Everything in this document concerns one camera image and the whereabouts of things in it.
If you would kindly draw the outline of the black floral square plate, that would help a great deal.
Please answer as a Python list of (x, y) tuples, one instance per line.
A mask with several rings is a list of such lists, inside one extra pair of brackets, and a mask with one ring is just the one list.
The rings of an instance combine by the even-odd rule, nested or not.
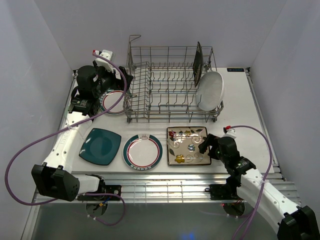
[(194, 57), (193, 65), (192, 65), (195, 87), (198, 86), (199, 81), (201, 79), (203, 66), (204, 66), (204, 59), (203, 59), (202, 46), (201, 46), (200, 42), (198, 41), (197, 47), (196, 47), (196, 53), (195, 53), (195, 57)]

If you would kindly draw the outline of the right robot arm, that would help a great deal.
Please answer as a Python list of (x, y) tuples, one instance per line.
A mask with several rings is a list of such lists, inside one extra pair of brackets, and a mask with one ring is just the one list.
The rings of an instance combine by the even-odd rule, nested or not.
[(301, 207), (277, 190), (257, 167), (240, 155), (236, 141), (230, 136), (209, 134), (199, 145), (200, 153), (220, 160), (230, 175), (225, 184), (226, 194), (240, 197), (253, 207), (275, 231), (279, 240), (318, 240), (320, 231), (314, 211)]

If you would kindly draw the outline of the white oval plate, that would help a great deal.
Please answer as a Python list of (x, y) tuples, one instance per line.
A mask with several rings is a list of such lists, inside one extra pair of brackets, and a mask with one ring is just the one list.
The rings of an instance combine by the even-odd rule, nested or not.
[(204, 74), (196, 91), (197, 106), (203, 111), (215, 109), (223, 100), (225, 83), (222, 75), (217, 71)]

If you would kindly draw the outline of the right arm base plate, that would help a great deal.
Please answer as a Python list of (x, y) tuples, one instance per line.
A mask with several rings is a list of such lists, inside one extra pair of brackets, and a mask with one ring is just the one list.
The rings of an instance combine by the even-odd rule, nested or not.
[(209, 193), (211, 200), (238, 200), (236, 193), (232, 192), (226, 184), (210, 184), (204, 189)]

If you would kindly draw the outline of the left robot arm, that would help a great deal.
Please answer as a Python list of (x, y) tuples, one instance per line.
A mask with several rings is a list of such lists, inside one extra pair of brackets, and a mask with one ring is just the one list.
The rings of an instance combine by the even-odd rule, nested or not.
[(43, 163), (34, 165), (31, 170), (42, 196), (71, 202), (78, 194), (87, 192), (95, 200), (106, 195), (106, 187), (99, 176), (75, 177), (72, 166), (78, 144), (99, 112), (102, 94), (113, 85), (124, 87), (133, 79), (123, 67), (119, 69), (125, 78), (117, 79), (113, 70), (108, 71), (103, 66), (85, 65), (76, 70), (77, 86), (71, 94), (65, 127)]

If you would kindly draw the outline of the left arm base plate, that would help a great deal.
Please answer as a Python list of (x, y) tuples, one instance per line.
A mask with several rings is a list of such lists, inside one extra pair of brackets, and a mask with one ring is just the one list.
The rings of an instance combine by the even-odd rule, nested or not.
[(121, 196), (122, 186), (121, 185), (105, 185), (102, 190), (96, 192), (90, 192), (88, 194), (81, 194), (77, 196), (78, 201), (120, 201), (117, 196)]

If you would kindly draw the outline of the beige floral square plate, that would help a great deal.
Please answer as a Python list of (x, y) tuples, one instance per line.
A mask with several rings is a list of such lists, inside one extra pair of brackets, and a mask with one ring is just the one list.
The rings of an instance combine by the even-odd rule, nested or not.
[(167, 163), (172, 167), (208, 166), (212, 163), (209, 149), (200, 153), (199, 145), (207, 138), (204, 126), (175, 126), (166, 129)]

